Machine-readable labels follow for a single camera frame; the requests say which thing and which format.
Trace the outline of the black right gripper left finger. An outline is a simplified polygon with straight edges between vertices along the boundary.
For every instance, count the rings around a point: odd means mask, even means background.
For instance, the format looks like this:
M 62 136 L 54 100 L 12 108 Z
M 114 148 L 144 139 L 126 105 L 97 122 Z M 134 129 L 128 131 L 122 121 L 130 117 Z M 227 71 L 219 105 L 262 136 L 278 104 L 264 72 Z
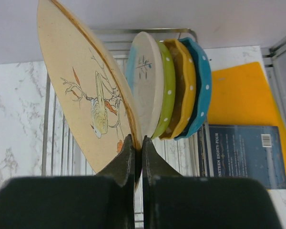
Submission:
M 133 229 L 132 137 L 94 176 L 17 177 L 0 188 L 0 229 Z

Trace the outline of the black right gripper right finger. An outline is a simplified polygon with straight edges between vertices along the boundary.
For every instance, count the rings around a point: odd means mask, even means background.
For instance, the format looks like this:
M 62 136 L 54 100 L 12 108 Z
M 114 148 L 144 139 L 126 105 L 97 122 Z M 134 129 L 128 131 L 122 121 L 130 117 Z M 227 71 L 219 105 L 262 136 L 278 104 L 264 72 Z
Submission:
M 266 189 L 248 178 L 185 177 L 145 137 L 142 147 L 146 229 L 279 229 Z

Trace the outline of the beige bird plate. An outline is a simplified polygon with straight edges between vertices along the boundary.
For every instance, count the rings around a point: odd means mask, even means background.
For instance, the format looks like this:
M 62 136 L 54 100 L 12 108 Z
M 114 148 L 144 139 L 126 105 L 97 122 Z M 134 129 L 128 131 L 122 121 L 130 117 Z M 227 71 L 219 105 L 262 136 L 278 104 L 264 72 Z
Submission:
M 128 135 L 139 159 L 142 133 L 131 89 L 96 34 L 57 0 L 41 0 L 38 37 L 71 132 L 95 173 L 117 157 Z

